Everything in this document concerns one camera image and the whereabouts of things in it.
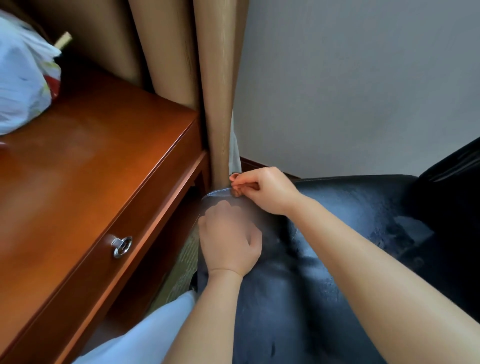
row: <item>drawer handle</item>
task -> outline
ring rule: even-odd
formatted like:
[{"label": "drawer handle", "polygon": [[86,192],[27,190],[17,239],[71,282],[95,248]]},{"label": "drawer handle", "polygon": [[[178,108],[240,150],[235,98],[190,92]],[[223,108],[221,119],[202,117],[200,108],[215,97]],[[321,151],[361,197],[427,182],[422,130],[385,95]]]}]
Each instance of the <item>drawer handle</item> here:
[{"label": "drawer handle", "polygon": [[115,250],[113,251],[113,257],[118,259],[122,255],[124,255],[132,246],[132,237],[127,236],[123,239],[115,238],[112,241],[112,246],[115,248]]}]

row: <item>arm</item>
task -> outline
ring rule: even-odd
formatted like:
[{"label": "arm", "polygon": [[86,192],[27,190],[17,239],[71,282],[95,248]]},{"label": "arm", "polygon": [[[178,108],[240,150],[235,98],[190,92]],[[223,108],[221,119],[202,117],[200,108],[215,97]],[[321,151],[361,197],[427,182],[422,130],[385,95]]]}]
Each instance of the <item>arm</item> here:
[{"label": "arm", "polygon": [[480,363],[480,325],[422,278],[301,195],[278,169],[234,183],[242,182],[258,182],[260,190],[241,192],[295,223],[389,364]]},{"label": "arm", "polygon": [[261,232],[244,223],[240,209],[226,201],[208,209],[198,224],[208,283],[170,347],[163,361],[167,364],[232,362],[240,284],[262,251]]}]

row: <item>wooden desk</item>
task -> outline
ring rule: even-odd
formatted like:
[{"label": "wooden desk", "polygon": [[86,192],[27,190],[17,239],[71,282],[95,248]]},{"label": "wooden desk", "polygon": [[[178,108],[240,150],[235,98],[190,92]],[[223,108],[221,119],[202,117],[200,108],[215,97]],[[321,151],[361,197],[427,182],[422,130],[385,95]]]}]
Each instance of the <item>wooden desk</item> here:
[{"label": "wooden desk", "polygon": [[68,362],[193,181],[208,188],[198,113],[67,65],[54,105],[0,143],[0,363]]}]

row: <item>plastic bag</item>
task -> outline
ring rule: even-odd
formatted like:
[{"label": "plastic bag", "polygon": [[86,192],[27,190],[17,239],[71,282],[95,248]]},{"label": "plastic bag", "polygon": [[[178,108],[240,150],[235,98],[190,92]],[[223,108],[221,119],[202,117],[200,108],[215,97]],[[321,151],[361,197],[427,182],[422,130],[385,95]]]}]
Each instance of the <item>plastic bag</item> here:
[{"label": "plastic bag", "polygon": [[41,114],[60,88],[61,51],[33,28],[0,10],[0,135]]}]

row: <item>baseboard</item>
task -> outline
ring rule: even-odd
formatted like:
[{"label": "baseboard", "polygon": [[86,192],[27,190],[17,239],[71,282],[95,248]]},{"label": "baseboard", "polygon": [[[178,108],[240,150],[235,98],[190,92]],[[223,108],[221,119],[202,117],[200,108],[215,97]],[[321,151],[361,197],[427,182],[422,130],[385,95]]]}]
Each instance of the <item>baseboard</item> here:
[{"label": "baseboard", "polygon": [[[242,172],[246,172],[248,170],[255,170],[257,168],[268,167],[265,164],[255,162],[253,160],[250,160],[250,159],[247,159],[247,158],[244,158],[244,157],[240,157],[240,164],[241,164],[241,171]],[[294,175],[289,174],[289,173],[285,173],[285,175],[288,178],[290,178],[291,180],[299,180],[300,179],[300,177],[294,176]]]}]

